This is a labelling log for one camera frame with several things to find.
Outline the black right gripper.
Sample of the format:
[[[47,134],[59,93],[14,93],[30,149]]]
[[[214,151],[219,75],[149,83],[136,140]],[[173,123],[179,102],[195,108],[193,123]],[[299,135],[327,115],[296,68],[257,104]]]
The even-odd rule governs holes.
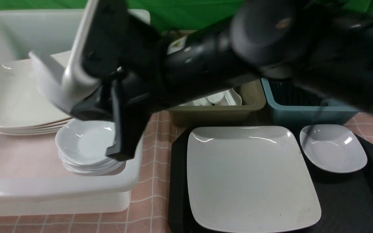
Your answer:
[[[133,159],[151,114],[174,106],[164,68],[169,44],[126,1],[87,2],[72,48],[72,116],[114,122],[108,158]]]

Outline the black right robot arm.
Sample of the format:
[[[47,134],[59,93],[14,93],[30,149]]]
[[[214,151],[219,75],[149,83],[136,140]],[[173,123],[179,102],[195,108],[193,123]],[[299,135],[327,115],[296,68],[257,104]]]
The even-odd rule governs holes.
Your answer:
[[[246,0],[232,16],[174,40],[90,0],[64,73],[70,115],[115,124],[106,156],[134,158],[155,112],[258,78],[293,81],[373,115],[373,15],[305,0]]]

